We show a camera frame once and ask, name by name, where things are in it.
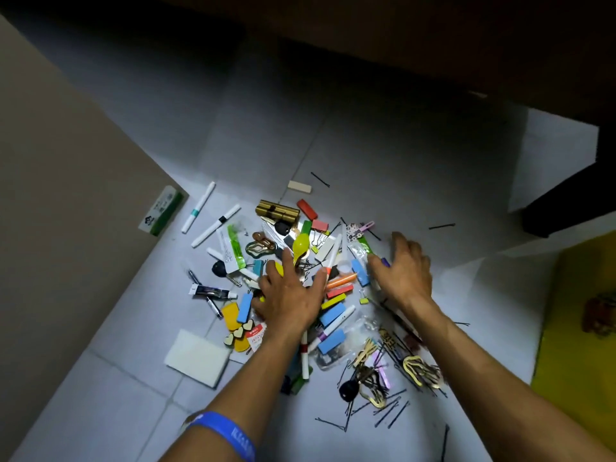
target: silicone bracelet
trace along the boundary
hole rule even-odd
[[[216,431],[227,440],[238,455],[246,462],[254,462],[254,445],[233,421],[217,412],[205,412],[198,415],[188,426],[200,425]]]

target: red eraser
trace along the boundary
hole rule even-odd
[[[310,204],[308,204],[304,200],[299,200],[297,202],[297,207],[301,209],[302,212],[304,212],[304,214],[306,215],[306,217],[308,217],[310,220],[314,220],[318,217],[314,209],[310,207]]]
[[[329,227],[329,224],[326,224],[325,222],[321,222],[320,220],[313,220],[312,221],[312,228],[314,230],[318,230],[320,232],[324,232],[327,230],[327,227]]]
[[[347,285],[343,285],[342,287],[335,288],[334,290],[330,290],[327,292],[327,300],[331,300],[334,297],[337,297],[341,293],[347,293],[353,290],[353,284],[348,283]]]

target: person's left hand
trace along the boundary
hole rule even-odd
[[[266,320],[264,339],[271,337],[288,339],[299,343],[302,333],[314,322],[323,302],[327,282],[327,270],[321,268],[312,286],[302,286],[295,273],[293,255],[289,249],[282,254],[284,277],[281,277],[274,261],[266,263],[266,275],[259,279],[259,288],[266,300],[252,300],[252,307]]]

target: teal eraser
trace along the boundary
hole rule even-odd
[[[261,275],[263,275],[264,264],[265,264],[265,261],[263,261],[262,259],[255,259],[254,265],[252,266],[252,272],[254,272],[259,277],[261,277]]]
[[[252,292],[245,294],[242,297],[242,303],[240,303],[240,312],[237,315],[237,322],[240,324],[248,321],[248,315],[250,314],[250,302],[252,301]]]
[[[359,285],[362,287],[366,287],[370,283],[370,278],[368,277],[368,273],[362,266],[362,263],[357,259],[354,259],[350,262],[351,267],[353,268],[353,272],[357,272],[357,280]]]
[[[331,324],[334,319],[344,313],[344,310],[346,310],[346,308],[344,307],[344,303],[340,302],[337,305],[329,308],[325,313],[323,313],[323,315],[319,318],[319,321],[321,321],[323,327],[326,328]]]
[[[336,329],[333,333],[327,337],[326,340],[319,344],[319,350],[321,353],[325,355],[331,349],[338,347],[340,344],[344,342],[346,336],[344,335],[344,331],[342,329]]]

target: finger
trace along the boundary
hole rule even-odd
[[[327,284],[327,269],[322,267],[314,276],[312,285],[309,288],[310,295],[319,302],[319,305],[323,302],[323,292],[325,291],[325,284]]]
[[[372,253],[368,255],[368,268],[370,269],[370,273],[378,281],[383,279],[389,271],[389,267],[382,263],[381,258]]]
[[[259,298],[253,298],[250,302],[250,306],[253,310],[257,311],[259,316],[267,320],[267,300],[263,302]]]
[[[285,248],[285,250],[282,252],[282,269],[284,270],[285,274],[287,272],[291,274],[295,274],[295,265],[293,264],[293,253],[291,253],[291,250],[289,248]],[[297,279],[297,276],[287,275],[285,276],[285,279],[287,281],[291,281],[292,279]]]
[[[406,237],[400,232],[393,232],[391,239],[394,242],[394,262],[396,258],[403,253],[408,252],[408,242]]]
[[[273,260],[269,260],[266,263],[266,273],[267,273],[267,278],[270,281],[270,284],[272,285],[278,285],[280,283],[280,281],[282,280],[280,273],[278,272],[278,270],[276,269],[276,262]]]
[[[267,297],[272,291],[272,283],[270,282],[268,276],[262,275],[259,277],[259,289],[261,289],[265,297]]]
[[[408,242],[408,250],[411,252],[411,256],[421,259],[423,253],[421,252],[421,245],[416,241]]]
[[[422,256],[421,257],[421,266],[423,267],[423,269],[425,271],[430,272],[430,264],[431,264],[431,261],[430,261],[430,257],[429,256]]]

